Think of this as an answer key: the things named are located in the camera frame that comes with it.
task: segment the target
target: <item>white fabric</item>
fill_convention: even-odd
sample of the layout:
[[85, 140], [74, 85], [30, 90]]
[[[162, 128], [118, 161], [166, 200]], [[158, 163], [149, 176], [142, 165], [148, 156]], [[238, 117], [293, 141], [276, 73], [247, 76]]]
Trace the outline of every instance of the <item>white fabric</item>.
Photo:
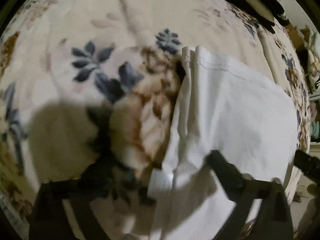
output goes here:
[[[174, 175], [173, 186], [167, 204], [156, 209], [168, 210], [161, 239], [208, 240], [234, 203], [204, 166], [205, 156], [217, 149], [242, 173], [283, 182], [296, 149], [297, 117], [280, 86], [238, 60], [203, 47], [185, 47], [182, 53], [186, 76], [162, 165], [163, 172]], [[253, 205], [248, 220], [258, 207]]]

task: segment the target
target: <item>white cloth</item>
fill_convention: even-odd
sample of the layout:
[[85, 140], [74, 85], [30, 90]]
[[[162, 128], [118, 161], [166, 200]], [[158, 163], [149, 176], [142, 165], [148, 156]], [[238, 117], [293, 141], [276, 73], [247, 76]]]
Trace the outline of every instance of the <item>white cloth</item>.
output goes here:
[[[203, 47], [185, 47], [182, 53], [186, 76], [162, 165], [173, 183], [166, 202], [157, 204], [153, 232], [161, 225], [156, 234], [161, 239], [209, 240], [234, 203], [204, 166], [205, 156], [219, 150], [241, 173], [283, 182], [296, 149], [297, 116], [280, 86], [238, 60]], [[252, 206], [248, 220], [258, 207]]]

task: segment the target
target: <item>floral bedsheet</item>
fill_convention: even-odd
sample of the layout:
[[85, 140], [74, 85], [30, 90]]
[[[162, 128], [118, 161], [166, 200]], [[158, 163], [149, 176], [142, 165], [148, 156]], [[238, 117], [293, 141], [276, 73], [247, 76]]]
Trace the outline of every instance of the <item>floral bedsheet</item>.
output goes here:
[[307, 152], [304, 73], [285, 29], [274, 30], [225, 0], [27, 0], [0, 39], [1, 192], [24, 220], [41, 183], [83, 175], [83, 187], [105, 188], [92, 210], [109, 237], [147, 239], [148, 180], [166, 151], [184, 46], [279, 84]]

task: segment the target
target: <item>patterned cloth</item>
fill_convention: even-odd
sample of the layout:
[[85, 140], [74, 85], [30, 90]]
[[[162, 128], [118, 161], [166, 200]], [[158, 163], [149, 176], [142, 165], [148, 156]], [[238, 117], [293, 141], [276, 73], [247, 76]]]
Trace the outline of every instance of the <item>patterned cloth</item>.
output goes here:
[[303, 70], [274, 29], [225, 0], [27, 0], [0, 39], [1, 191], [25, 218], [46, 179], [86, 171], [83, 187], [105, 189], [91, 205], [109, 237], [147, 239], [148, 180], [166, 151], [184, 46], [228, 54], [279, 84], [308, 151]]

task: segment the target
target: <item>floral blanket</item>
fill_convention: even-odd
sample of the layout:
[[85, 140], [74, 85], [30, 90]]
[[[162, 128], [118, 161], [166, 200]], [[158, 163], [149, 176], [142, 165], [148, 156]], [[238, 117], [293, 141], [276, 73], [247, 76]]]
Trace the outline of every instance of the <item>floral blanket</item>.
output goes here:
[[279, 84], [308, 151], [304, 73], [285, 29], [274, 30], [225, 0], [27, 0], [0, 39], [0, 191], [24, 220], [41, 183], [82, 177], [105, 189], [91, 206], [111, 239], [147, 239], [148, 181], [166, 152], [184, 46]]

